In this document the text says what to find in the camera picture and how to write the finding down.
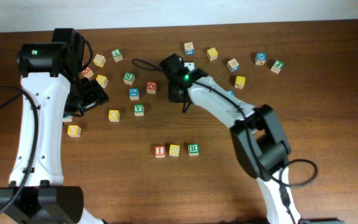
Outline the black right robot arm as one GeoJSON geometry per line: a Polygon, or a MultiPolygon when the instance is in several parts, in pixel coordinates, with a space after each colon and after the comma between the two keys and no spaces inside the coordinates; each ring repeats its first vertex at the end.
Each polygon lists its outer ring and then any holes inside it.
{"type": "Polygon", "coordinates": [[[159,66],[175,85],[170,89],[175,101],[205,109],[230,130],[238,163],[262,191],[268,222],[301,223],[287,183],[291,146],[276,112],[241,101],[201,69],[189,70],[176,54],[159,66]]]}

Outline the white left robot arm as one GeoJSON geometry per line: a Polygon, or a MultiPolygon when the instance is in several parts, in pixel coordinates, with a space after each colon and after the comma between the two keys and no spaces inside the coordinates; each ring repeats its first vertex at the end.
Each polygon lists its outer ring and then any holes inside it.
{"type": "Polygon", "coordinates": [[[80,77],[90,43],[57,28],[47,43],[24,44],[17,56],[23,99],[19,147],[9,185],[0,187],[0,214],[17,223],[99,223],[79,186],[63,183],[63,119],[108,101],[101,85],[80,77]]]}

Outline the red I letter block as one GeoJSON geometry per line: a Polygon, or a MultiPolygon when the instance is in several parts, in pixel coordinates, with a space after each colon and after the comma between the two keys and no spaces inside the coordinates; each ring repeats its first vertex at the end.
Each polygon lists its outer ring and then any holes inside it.
{"type": "Polygon", "coordinates": [[[164,158],[166,156],[164,146],[155,146],[155,157],[164,158]]]}

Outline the yellow C letter block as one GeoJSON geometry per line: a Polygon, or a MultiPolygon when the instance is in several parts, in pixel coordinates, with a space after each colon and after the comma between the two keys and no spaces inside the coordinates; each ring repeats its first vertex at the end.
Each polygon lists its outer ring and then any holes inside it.
{"type": "Polygon", "coordinates": [[[169,156],[178,157],[180,155],[180,146],[171,144],[169,147],[169,156]]]}

